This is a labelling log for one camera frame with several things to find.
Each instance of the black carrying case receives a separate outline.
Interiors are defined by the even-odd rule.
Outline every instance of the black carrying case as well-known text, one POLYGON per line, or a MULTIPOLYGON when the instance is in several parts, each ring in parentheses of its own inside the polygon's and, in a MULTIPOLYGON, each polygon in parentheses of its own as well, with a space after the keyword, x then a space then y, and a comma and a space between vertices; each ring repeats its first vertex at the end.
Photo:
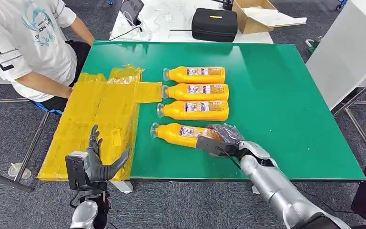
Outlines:
POLYGON ((193 16, 194 39, 214 42, 233 42, 238 32, 236 12, 198 8, 193 16))

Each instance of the orange juice bottle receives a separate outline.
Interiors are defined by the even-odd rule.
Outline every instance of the orange juice bottle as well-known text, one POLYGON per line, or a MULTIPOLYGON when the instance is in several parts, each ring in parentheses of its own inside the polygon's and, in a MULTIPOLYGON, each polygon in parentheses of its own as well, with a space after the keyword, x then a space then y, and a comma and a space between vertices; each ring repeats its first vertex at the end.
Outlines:
POLYGON ((161 138, 170 144, 196 147, 197 137, 199 135, 221 140, 218 133, 209 128, 193 127, 180 125, 177 123, 170 123, 168 125, 158 125, 157 123, 151 126, 151 137, 161 138))
POLYGON ((178 83, 224 83, 224 67, 177 67, 163 70, 165 81, 173 80, 178 83))
POLYGON ((225 121, 229 108, 227 101, 175 101, 168 105, 158 104, 158 117, 176 120, 225 121))
POLYGON ((198 100, 228 100, 229 89, 226 84, 185 84, 163 86, 163 98, 173 98, 182 101, 198 100))

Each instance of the bottle cap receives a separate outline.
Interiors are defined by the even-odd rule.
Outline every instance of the bottle cap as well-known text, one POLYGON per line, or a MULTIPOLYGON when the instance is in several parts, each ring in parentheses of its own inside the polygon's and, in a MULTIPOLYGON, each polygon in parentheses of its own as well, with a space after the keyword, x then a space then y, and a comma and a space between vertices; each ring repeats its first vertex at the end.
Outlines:
POLYGON ((167 69, 167 68, 164 68, 164 69, 163 69, 163 80, 164 80, 164 81, 168 81, 168 80, 169 80, 169 74, 168 74, 168 71, 169 71, 169 69, 167 69))
POLYGON ((156 111, 158 112, 158 117, 159 118, 162 118, 162 117, 165 117, 165 113, 163 112, 163 109, 165 108, 165 105, 159 103, 157 106, 156 106, 156 111))
POLYGON ((158 133, 157 133, 158 127, 159 127, 159 124, 157 124, 157 123, 153 123, 151 125, 151 129, 149 131, 149 134, 150 134, 151 138, 157 138, 158 137, 158 133))
POLYGON ((169 95, 168 95, 168 86, 167 85, 163 85, 162 86, 162 99, 167 99, 169 98, 169 95))

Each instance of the graphic print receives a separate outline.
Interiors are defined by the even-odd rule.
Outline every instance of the graphic print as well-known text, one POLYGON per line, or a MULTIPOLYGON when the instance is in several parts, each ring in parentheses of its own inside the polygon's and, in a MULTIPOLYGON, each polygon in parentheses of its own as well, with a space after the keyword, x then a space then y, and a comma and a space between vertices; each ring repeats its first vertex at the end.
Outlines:
POLYGON ((23 15, 21 17, 23 25, 35 32, 33 42, 41 46, 50 46, 54 42, 55 27, 51 18, 33 0, 27 0, 23 4, 23 15))

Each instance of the green table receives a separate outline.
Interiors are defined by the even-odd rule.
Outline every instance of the green table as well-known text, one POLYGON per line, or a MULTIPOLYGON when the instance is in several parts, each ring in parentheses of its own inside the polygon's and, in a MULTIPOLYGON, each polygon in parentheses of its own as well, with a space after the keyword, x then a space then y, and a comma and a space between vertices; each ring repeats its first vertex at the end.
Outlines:
MULTIPOLYGON (((126 64, 144 68, 148 82, 162 81, 163 68, 223 66, 230 89, 226 122, 267 150, 289 179, 365 179, 294 45, 95 42, 83 72, 108 76, 126 64)), ((228 158, 151 139, 153 122, 211 123, 158 118, 156 104, 141 104, 131 179, 246 179, 228 158)))

